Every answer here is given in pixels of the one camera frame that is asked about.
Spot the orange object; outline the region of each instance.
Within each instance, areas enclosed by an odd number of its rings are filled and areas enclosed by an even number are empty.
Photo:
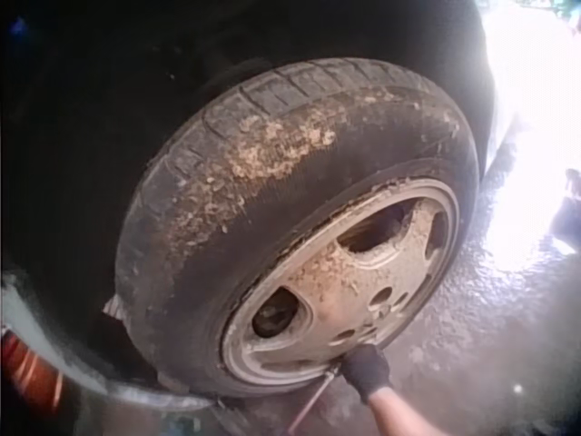
[[[56,411],[63,375],[11,332],[2,337],[2,371],[30,405],[47,414]]]

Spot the wet pavement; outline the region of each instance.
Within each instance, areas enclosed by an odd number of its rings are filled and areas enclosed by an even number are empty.
[[[538,110],[527,101],[534,114],[529,119],[542,122],[512,134],[500,149],[457,261],[386,350],[396,389],[453,434],[503,434],[522,421],[561,421],[581,404],[581,254],[575,241],[559,240],[551,230],[576,234],[564,226],[579,225],[575,203],[563,201],[566,168],[581,162],[581,136],[571,129],[581,99],[565,91],[551,93]],[[572,118],[567,110],[558,111],[564,116],[543,115],[568,98],[577,101]],[[85,398],[77,434],[280,434],[313,389],[189,415]],[[377,430],[340,378],[299,434]]]

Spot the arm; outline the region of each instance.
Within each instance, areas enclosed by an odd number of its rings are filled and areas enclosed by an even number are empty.
[[[391,388],[381,388],[369,396],[379,431],[385,436],[444,436],[414,411]]]
[[[360,345],[349,353],[341,370],[370,406],[383,436],[444,436],[393,391],[388,361],[374,345]]]

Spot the wheel rim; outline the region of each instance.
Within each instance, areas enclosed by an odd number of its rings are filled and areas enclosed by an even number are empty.
[[[223,336],[227,368],[258,385],[305,382],[386,341],[431,295],[457,232],[456,197],[432,179],[349,206],[249,292]]]

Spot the forearm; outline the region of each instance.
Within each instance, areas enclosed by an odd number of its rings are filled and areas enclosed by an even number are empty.
[[[368,404],[383,436],[445,436],[391,388],[381,388],[372,393]]]

